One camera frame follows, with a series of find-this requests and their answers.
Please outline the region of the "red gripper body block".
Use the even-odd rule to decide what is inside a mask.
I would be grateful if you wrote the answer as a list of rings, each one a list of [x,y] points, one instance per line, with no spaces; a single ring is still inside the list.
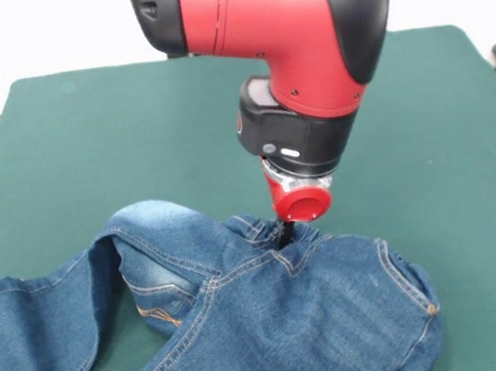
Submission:
[[[332,204],[331,177],[297,177],[268,160],[261,166],[270,188],[272,207],[285,222],[309,222],[323,216]]]

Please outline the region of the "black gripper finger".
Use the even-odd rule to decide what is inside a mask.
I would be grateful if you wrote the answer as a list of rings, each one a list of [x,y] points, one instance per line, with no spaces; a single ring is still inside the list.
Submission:
[[[295,223],[291,221],[279,220],[279,233],[277,236],[277,246],[281,250],[292,242]]]

